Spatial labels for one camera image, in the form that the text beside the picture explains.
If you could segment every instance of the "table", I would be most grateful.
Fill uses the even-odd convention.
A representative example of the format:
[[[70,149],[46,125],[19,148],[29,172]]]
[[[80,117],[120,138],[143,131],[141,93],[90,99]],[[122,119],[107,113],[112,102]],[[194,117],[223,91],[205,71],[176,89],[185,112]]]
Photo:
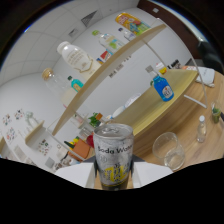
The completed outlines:
[[[215,87],[205,86],[208,108],[196,104],[195,102],[183,97],[183,99],[149,130],[143,131],[134,140],[133,154],[148,163],[160,165],[157,158],[152,154],[152,145],[156,138],[164,132],[173,132],[177,135],[185,151],[185,162],[183,166],[174,172],[178,172],[190,165],[220,159],[224,154],[224,122],[215,124],[212,121],[211,102],[218,99],[224,111],[224,76],[215,72]],[[187,90],[186,95],[191,96],[201,102],[205,102],[202,84],[193,83]],[[199,117],[205,116],[207,125],[206,140],[203,143],[197,142],[197,127]],[[132,181],[129,179],[128,188],[132,189]],[[102,189],[99,175],[95,180],[95,189]]]

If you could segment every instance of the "silver can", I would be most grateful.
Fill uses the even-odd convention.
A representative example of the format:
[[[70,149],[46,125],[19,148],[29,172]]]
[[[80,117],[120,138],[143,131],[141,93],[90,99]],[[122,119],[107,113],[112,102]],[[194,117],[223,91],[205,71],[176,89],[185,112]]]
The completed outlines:
[[[124,124],[105,124],[94,130],[93,141],[103,190],[126,189],[133,153],[133,129]]]

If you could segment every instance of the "ceiling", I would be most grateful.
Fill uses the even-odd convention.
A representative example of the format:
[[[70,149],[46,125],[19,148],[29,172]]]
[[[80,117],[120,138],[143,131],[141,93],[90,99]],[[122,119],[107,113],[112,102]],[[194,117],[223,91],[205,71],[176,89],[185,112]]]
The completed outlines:
[[[139,0],[75,0],[60,5],[24,29],[8,53],[0,73],[0,86],[23,75],[42,73],[60,58],[62,41],[73,42],[88,27]]]

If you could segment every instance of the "drinking glass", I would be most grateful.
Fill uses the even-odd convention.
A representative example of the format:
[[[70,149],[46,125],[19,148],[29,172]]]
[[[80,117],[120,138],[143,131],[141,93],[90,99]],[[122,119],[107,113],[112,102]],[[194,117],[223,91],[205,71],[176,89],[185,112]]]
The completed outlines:
[[[219,122],[219,118],[221,116],[221,105],[220,105],[220,102],[218,100],[213,101],[211,103],[211,107],[212,107],[212,120],[216,124],[216,123]]]
[[[184,149],[172,132],[160,135],[153,144],[152,152],[162,165],[173,171],[179,169],[185,160]]]

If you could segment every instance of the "wooden shelf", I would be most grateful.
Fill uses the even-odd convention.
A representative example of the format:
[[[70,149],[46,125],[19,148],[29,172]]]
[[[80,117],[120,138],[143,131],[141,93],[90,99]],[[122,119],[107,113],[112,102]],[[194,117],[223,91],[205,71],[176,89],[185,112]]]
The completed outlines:
[[[62,126],[73,116],[88,96],[97,88],[97,86],[106,78],[108,74],[113,72],[122,61],[133,54],[136,50],[147,44],[158,33],[166,28],[166,25],[162,24],[152,29],[149,29],[137,36],[132,41],[125,44],[115,54],[113,54],[103,65],[97,69],[97,71],[88,79],[81,90],[76,94],[73,100],[70,102],[58,123],[56,124],[52,135],[56,135]]]
[[[27,142],[43,127],[44,121],[41,121],[26,137],[25,137],[25,143]]]
[[[0,153],[2,152],[4,145],[5,145],[5,139],[4,137],[1,137],[0,138]]]
[[[188,88],[195,82],[198,73],[192,70],[170,69],[164,78],[170,84],[174,97],[164,102],[154,87],[145,91],[125,111],[116,117],[116,122],[127,124],[133,128],[134,136],[149,129],[161,117],[179,102]]]

